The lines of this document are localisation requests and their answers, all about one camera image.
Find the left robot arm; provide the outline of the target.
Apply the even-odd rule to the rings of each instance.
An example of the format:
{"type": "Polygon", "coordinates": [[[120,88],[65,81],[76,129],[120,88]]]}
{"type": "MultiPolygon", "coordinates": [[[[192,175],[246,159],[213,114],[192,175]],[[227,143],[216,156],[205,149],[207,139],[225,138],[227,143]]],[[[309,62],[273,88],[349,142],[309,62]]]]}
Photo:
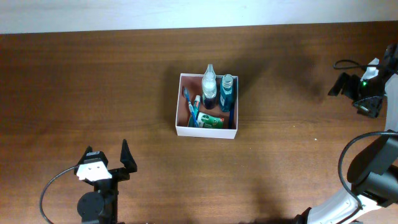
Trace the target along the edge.
{"type": "Polygon", "coordinates": [[[122,141],[120,162],[122,167],[108,169],[104,152],[93,151],[91,146],[86,148],[74,170],[79,180],[93,187],[93,191],[81,196],[77,204],[82,223],[118,222],[118,184],[129,180],[130,174],[137,172],[137,164],[125,139],[122,141]]]}

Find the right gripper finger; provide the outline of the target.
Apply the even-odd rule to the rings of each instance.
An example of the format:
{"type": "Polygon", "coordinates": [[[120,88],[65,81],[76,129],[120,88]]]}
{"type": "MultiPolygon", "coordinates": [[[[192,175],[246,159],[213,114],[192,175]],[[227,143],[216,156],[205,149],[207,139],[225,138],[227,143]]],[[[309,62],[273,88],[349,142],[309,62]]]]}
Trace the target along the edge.
{"type": "Polygon", "coordinates": [[[345,72],[341,73],[328,92],[329,96],[338,96],[339,93],[345,96],[353,96],[354,76],[345,72]]]}
{"type": "Polygon", "coordinates": [[[353,106],[357,109],[357,114],[361,114],[369,118],[377,118],[382,108],[382,101],[382,96],[372,96],[355,101],[353,106]]]}

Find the clear pump soap bottle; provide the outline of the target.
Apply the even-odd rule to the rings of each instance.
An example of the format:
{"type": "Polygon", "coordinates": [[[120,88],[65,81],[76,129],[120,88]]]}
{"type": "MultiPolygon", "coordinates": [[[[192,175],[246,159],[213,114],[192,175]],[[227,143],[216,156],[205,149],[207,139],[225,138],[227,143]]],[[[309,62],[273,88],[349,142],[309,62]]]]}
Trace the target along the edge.
{"type": "Polygon", "coordinates": [[[212,64],[208,64],[201,81],[203,106],[211,110],[216,106],[217,83],[216,74],[212,64]]]}

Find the blue white toothbrush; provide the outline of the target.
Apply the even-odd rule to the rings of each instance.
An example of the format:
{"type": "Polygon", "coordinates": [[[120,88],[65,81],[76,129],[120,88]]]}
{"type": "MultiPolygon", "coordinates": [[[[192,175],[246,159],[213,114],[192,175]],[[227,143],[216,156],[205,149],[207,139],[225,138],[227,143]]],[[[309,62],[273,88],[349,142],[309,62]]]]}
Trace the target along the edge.
{"type": "Polygon", "coordinates": [[[183,87],[183,95],[187,99],[188,109],[189,109],[189,111],[191,113],[192,120],[193,120],[193,123],[194,123],[194,127],[198,128],[199,125],[198,125],[198,122],[197,122],[197,119],[196,119],[196,116],[195,116],[193,105],[192,105],[192,103],[190,101],[189,91],[185,87],[183,87]]]}

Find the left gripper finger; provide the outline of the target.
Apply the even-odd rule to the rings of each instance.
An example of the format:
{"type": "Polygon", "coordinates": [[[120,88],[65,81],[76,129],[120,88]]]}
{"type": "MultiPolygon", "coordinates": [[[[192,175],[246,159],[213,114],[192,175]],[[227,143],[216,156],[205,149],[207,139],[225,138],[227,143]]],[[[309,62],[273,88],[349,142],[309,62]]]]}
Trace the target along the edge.
{"type": "Polygon", "coordinates": [[[86,159],[87,154],[88,154],[88,153],[91,153],[91,152],[93,152],[93,149],[92,149],[91,146],[88,146],[88,147],[86,148],[85,152],[83,153],[81,159],[80,159],[80,160],[78,161],[78,163],[76,164],[76,166],[82,165],[82,164],[84,163],[84,160],[86,159]]]}
{"type": "Polygon", "coordinates": [[[123,163],[125,169],[129,173],[137,172],[137,164],[129,150],[129,146],[126,139],[123,139],[120,162],[123,163]]]}

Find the toothpaste tube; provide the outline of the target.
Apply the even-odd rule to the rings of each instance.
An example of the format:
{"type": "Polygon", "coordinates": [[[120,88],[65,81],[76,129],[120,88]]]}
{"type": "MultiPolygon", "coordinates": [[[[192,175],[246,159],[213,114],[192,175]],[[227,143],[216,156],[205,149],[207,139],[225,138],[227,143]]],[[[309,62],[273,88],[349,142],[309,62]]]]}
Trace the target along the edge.
{"type": "Polygon", "coordinates": [[[192,103],[193,114],[191,114],[190,117],[189,117],[188,127],[191,127],[191,128],[198,128],[199,127],[199,124],[198,124],[198,121],[197,121],[197,117],[198,117],[200,102],[201,102],[201,96],[197,95],[195,97],[195,100],[192,103]]]}

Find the blue disposable razor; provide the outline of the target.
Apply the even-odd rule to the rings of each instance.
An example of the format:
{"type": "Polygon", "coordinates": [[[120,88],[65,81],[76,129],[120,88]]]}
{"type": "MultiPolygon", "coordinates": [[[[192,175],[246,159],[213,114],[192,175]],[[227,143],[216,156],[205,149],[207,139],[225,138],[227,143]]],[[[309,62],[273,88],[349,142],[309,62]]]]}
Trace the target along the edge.
{"type": "Polygon", "coordinates": [[[229,111],[228,128],[229,129],[234,129],[234,103],[231,104],[231,108],[230,108],[230,111],[229,111]]]}

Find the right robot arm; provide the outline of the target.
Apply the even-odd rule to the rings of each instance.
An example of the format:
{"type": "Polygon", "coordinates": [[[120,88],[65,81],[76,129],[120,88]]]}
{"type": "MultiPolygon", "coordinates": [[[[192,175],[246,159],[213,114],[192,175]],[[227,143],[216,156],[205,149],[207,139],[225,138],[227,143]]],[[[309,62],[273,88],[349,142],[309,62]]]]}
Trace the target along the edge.
{"type": "Polygon", "coordinates": [[[357,223],[360,216],[397,203],[397,44],[388,45],[382,59],[375,58],[364,65],[343,59],[335,62],[333,68],[343,73],[328,94],[347,96],[359,114],[370,118],[379,116],[385,101],[385,128],[357,136],[344,147],[338,160],[342,189],[321,205],[298,214],[293,223],[357,223]],[[371,136],[376,140],[352,160],[343,175],[348,149],[371,136]]]}

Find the white cardboard box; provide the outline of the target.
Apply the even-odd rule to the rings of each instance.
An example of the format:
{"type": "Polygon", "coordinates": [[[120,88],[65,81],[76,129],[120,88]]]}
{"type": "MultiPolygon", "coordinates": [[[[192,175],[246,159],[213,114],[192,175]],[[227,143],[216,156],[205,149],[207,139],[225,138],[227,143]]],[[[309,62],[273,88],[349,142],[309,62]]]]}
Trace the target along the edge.
{"type": "Polygon", "coordinates": [[[175,129],[178,136],[190,136],[200,138],[221,138],[234,139],[238,132],[239,124],[239,77],[234,78],[234,129],[228,128],[229,112],[222,112],[220,107],[216,105],[215,108],[208,110],[203,104],[200,104],[199,112],[212,115],[224,119],[224,126],[222,129],[210,128],[191,128],[188,127],[188,120],[190,113],[188,110],[187,99],[183,95],[183,87],[185,87],[190,94],[190,100],[193,101],[197,95],[202,94],[201,81],[203,74],[181,73],[178,86],[178,98],[175,114],[175,129]]]}

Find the green soap packet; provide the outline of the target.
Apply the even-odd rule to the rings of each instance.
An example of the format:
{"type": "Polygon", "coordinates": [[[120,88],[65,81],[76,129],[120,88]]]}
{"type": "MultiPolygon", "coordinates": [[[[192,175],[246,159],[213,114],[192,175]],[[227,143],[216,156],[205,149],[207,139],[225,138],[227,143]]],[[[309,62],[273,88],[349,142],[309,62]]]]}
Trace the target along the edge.
{"type": "Polygon", "coordinates": [[[200,128],[222,129],[224,119],[199,112],[197,123],[200,128]]]}

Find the blue mouthwash bottle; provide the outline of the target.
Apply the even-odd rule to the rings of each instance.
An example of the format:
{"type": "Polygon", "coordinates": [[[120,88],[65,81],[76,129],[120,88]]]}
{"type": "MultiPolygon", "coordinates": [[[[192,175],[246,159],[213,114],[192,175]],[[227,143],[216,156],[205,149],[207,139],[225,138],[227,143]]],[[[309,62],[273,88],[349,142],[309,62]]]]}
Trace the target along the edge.
{"type": "Polygon", "coordinates": [[[233,102],[234,78],[230,74],[222,77],[220,83],[220,108],[222,112],[229,112],[233,102]]]}

